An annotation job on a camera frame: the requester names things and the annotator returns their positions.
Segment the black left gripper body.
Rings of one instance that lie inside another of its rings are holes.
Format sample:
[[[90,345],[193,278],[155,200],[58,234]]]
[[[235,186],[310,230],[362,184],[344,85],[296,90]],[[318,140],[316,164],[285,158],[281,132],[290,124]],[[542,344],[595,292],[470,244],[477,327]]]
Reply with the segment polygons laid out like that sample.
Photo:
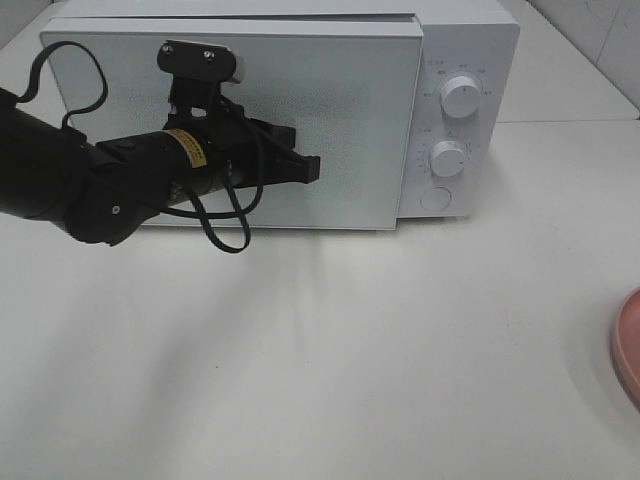
[[[194,117],[163,130],[96,144],[94,174],[137,198],[179,198],[180,186],[197,194],[222,187],[231,175],[238,188],[258,180],[258,147],[249,126],[230,112]]]

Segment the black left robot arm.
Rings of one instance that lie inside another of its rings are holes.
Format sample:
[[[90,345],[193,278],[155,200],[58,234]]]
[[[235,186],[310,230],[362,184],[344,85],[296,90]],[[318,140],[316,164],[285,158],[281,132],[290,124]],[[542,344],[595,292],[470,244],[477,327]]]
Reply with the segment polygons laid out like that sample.
[[[320,159],[295,152],[295,129],[251,119],[241,106],[208,95],[205,116],[173,115],[164,129],[88,142],[68,123],[54,127],[19,109],[34,98],[1,93],[1,210],[50,222],[87,244],[115,246],[166,214],[197,221],[226,253],[215,220],[248,216],[265,187],[318,180]]]

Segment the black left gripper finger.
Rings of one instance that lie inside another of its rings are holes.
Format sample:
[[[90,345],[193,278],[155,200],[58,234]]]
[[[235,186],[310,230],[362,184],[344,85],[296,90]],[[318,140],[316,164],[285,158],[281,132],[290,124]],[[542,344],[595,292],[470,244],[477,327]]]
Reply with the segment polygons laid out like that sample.
[[[303,156],[295,151],[295,128],[246,117],[237,118],[236,122],[247,137],[248,145],[234,161],[235,186],[257,186],[259,162],[262,162],[265,186],[310,184],[319,179],[320,157]]]

